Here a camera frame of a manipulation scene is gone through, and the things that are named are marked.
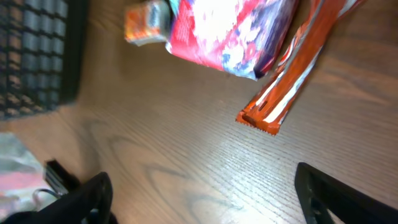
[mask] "small package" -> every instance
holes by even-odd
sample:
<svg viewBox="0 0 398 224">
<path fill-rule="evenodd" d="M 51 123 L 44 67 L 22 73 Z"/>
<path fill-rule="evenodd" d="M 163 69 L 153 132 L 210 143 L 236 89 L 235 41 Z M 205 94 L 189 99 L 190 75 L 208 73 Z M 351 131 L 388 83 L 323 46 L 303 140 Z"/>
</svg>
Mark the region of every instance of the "small package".
<svg viewBox="0 0 398 224">
<path fill-rule="evenodd" d="M 138 46 L 165 42 L 170 34 L 170 9 L 163 0 L 130 6 L 126 11 L 125 38 Z"/>
<path fill-rule="evenodd" d="M 44 169 L 12 133 L 0 134 L 0 223 L 17 212 L 39 211 L 56 200 L 43 179 Z"/>
<path fill-rule="evenodd" d="M 271 69 L 297 0 L 181 0 L 167 50 L 240 77 Z"/>
</svg>

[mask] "wood grain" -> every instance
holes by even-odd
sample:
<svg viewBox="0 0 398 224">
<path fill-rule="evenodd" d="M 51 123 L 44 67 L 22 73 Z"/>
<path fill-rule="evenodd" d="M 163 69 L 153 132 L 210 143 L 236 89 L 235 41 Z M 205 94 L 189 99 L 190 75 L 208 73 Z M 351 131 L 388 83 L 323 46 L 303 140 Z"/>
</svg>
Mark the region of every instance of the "wood grain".
<svg viewBox="0 0 398 224">
<path fill-rule="evenodd" d="M 40 161 L 108 172 L 120 223 L 304 223 L 298 162 L 398 208 L 396 0 L 340 22 L 276 137 L 234 122 L 264 81 L 125 43 L 125 4 L 91 4 L 77 103 L 6 124 Z"/>
</svg>

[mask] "orange snack bar wrapper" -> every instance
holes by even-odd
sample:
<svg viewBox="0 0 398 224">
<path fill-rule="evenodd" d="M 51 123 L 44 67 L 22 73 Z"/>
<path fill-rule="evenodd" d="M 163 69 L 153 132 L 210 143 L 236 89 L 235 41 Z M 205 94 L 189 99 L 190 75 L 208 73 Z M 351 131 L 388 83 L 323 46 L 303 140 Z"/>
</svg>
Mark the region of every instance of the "orange snack bar wrapper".
<svg viewBox="0 0 398 224">
<path fill-rule="evenodd" d="M 364 0 L 311 0 L 310 15 L 298 28 L 271 80 L 239 112 L 236 121 L 271 135 L 308 80 L 333 25 Z"/>
</svg>

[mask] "snack wrapper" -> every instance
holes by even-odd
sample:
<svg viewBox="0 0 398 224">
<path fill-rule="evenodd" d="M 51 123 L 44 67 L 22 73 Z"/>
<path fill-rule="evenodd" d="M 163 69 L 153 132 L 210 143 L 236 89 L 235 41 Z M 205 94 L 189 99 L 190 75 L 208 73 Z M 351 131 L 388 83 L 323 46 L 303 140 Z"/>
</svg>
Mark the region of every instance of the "snack wrapper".
<svg viewBox="0 0 398 224">
<path fill-rule="evenodd" d="M 292 39 L 275 74 L 236 121 L 276 135 L 304 87 L 335 23 L 364 0 L 311 0 L 310 15 Z"/>
<path fill-rule="evenodd" d="M 128 7 L 125 39 L 138 46 L 166 42 L 170 34 L 170 9 L 163 0 L 152 0 Z"/>
<path fill-rule="evenodd" d="M 297 0 L 181 0 L 167 50 L 240 77 L 271 69 Z"/>
</svg>

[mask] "red snack bag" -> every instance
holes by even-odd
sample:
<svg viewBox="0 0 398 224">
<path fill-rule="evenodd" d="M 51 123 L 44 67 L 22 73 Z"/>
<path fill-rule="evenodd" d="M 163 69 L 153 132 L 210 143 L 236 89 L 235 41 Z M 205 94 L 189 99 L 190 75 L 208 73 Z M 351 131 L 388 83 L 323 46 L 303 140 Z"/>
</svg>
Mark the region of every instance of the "red snack bag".
<svg viewBox="0 0 398 224">
<path fill-rule="evenodd" d="M 297 0 L 181 0 L 167 49 L 240 77 L 271 69 Z"/>
</svg>

